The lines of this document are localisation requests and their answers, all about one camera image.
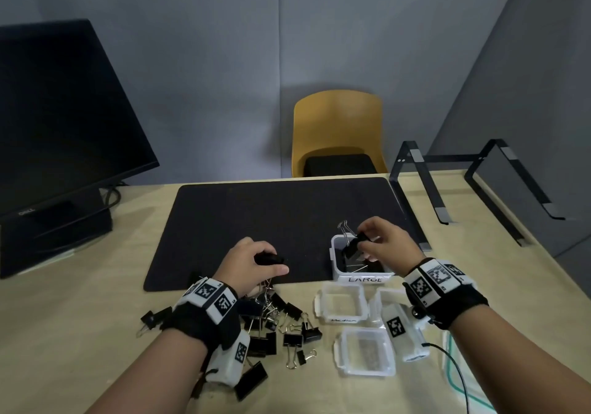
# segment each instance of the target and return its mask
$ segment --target chair seat cushion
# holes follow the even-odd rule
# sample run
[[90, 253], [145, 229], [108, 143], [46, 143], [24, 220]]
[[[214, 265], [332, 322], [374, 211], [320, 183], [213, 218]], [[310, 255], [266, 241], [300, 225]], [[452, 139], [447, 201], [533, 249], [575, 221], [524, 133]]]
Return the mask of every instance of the chair seat cushion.
[[371, 158], [366, 154], [308, 157], [304, 176], [340, 176], [377, 173]]

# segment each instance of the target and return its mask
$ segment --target hand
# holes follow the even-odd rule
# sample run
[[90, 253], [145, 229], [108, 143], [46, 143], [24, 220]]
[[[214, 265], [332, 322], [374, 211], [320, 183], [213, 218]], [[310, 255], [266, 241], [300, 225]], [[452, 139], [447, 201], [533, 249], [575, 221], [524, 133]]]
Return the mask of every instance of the hand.
[[361, 241], [360, 251], [371, 261], [379, 260], [399, 276], [406, 276], [412, 268], [425, 258], [417, 243], [408, 232], [380, 217], [372, 217], [359, 224], [358, 232], [363, 232], [374, 242]]
[[241, 239], [228, 251], [213, 278], [231, 286], [241, 298], [262, 281], [290, 271], [287, 265], [257, 265], [254, 256], [260, 252], [277, 254], [266, 241], [253, 241], [250, 237]]

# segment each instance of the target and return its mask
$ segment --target light wood tabletop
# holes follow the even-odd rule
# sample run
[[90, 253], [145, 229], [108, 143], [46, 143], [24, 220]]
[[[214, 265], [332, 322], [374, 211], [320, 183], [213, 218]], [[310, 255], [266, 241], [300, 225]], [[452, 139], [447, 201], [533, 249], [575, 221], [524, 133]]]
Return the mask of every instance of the light wood tabletop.
[[[529, 247], [518, 246], [462, 179], [433, 172], [450, 215], [437, 221], [416, 173], [400, 184], [433, 252], [479, 284], [491, 307], [545, 351], [591, 381], [591, 301], [514, 219]], [[136, 338], [139, 318], [173, 304], [181, 292], [146, 293], [144, 277], [180, 185], [121, 188], [114, 231], [72, 257], [0, 282], [0, 412], [80, 413], [155, 338]], [[321, 282], [277, 285], [282, 298], [312, 313]], [[395, 277], [388, 286], [401, 287]], [[369, 298], [374, 286], [366, 286]], [[187, 411], [200, 413], [461, 413], [464, 402], [441, 371], [441, 356], [397, 363], [388, 378], [339, 375], [332, 345], [340, 324], [320, 325], [318, 356], [295, 370], [286, 355], [262, 359], [269, 379], [238, 403], [227, 388], [207, 384]], [[429, 326], [428, 341], [441, 343]]]

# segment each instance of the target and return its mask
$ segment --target monitor base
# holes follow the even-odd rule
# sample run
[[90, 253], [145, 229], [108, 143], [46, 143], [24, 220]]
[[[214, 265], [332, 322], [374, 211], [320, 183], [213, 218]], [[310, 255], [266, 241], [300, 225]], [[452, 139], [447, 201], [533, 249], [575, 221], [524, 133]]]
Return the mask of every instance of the monitor base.
[[98, 189], [10, 219], [0, 227], [0, 279], [17, 274], [113, 230]]

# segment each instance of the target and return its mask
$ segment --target computer monitor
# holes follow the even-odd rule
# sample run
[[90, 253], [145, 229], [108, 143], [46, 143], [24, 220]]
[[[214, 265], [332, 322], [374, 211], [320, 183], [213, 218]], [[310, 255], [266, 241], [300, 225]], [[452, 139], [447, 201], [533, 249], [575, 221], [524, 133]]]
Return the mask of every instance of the computer monitor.
[[0, 28], [0, 277], [110, 231], [99, 188], [158, 165], [89, 21]]

